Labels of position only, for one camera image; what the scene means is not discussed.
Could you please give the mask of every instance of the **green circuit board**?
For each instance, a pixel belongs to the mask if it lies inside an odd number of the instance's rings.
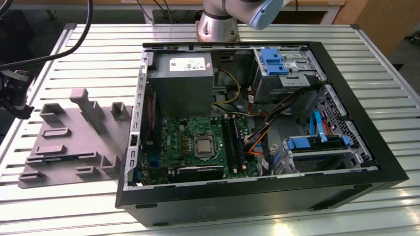
[[[242,137],[250,134],[246,117],[238,117]],[[203,161],[195,153],[195,137],[209,135],[214,138],[215,156]],[[255,161],[247,162],[247,169],[233,173],[229,168],[222,118],[166,119],[163,122],[163,149],[161,167],[217,164],[225,167],[225,178],[258,176]]]

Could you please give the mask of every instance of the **power cable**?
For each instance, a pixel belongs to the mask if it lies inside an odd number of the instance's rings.
[[[173,16],[171,16],[170,9],[169,9],[169,11],[166,11],[163,6],[161,5],[161,3],[157,0],[154,0],[154,2],[157,3],[158,7],[161,8],[161,11],[163,12],[163,14],[170,17],[170,22],[173,24]]]
[[[137,0],[137,2],[138,2],[138,5],[141,6],[141,9],[142,9],[142,11],[143,11],[143,14],[145,14],[146,17],[150,19],[150,21],[154,22],[154,19],[153,19],[153,18],[150,17],[150,15],[146,13],[146,10],[145,10],[145,8],[143,8],[143,6],[142,6],[141,0]]]
[[[10,69],[14,69],[14,68],[18,68],[22,66],[27,66],[27,65],[39,64],[39,63],[47,62],[50,60],[63,58],[63,57],[69,56],[70,54],[73,54],[78,50],[78,48],[81,47],[82,43],[85,42],[87,33],[91,29],[93,18],[94,18],[94,0],[87,0],[86,27],[85,27],[85,31],[82,33],[81,39],[78,40],[78,43],[75,44],[75,46],[70,50],[67,50],[66,52],[62,52],[59,54],[0,65],[0,71],[10,70]]]
[[[14,0],[6,0],[2,7],[0,7],[0,17],[6,14],[6,12],[9,11],[9,9],[11,8],[14,3]]]

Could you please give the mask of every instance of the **wooden furniture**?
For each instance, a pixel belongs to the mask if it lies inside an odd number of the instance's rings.
[[[141,0],[146,13],[153,17],[154,10],[159,10],[154,0]],[[201,10],[203,0],[167,0],[171,10]],[[95,10],[135,10],[139,9],[137,0],[94,0]],[[331,25],[337,18],[341,7],[347,0],[298,0],[298,10],[310,12],[325,12],[318,22]],[[85,10],[86,0],[15,0],[13,9],[39,9],[39,10]],[[295,0],[282,9],[282,11],[295,11]]]
[[[420,0],[349,0],[335,24],[359,24],[389,56],[420,22]]]

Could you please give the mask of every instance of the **blue plastic clip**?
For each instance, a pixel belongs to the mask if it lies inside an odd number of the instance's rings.
[[[319,132],[319,136],[322,138],[322,142],[327,142],[329,139],[327,139],[327,136],[326,136],[326,133],[325,133],[322,114],[318,111],[313,112],[311,118],[310,118],[311,135],[317,135],[314,119],[317,119],[317,129],[318,129],[318,132]]]
[[[295,148],[311,148],[311,143],[307,137],[291,138],[287,140],[290,150]]]
[[[345,142],[346,147],[349,148],[350,145],[351,145],[350,137],[349,137],[347,135],[343,135],[342,139],[343,139],[343,142]]]
[[[285,66],[283,56],[279,54],[278,49],[263,48],[261,50],[262,62],[267,67],[269,75],[289,75],[290,69]]]

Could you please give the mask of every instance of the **metal table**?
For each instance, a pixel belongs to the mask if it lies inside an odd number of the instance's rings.
[[[53,53],[74,46],[85,25],[65,30]],[[194,25],[94,25],[79,50],[49,62],[30,101],[30,120],[17,120],[0,147],[0,235],[329,235],[418,234],[420,225],[420,98],[374,43],[350,26],[273,25],[263,32],[241,26],[243,41],[322,41],[410,180],[338,209],[146,229],[115,209],[118,181],[34,189],[18,176],[42,126],[45,103],[73,108],[71,88],[89,88],[101,106],[134,104],[142,43],[195,41]]]

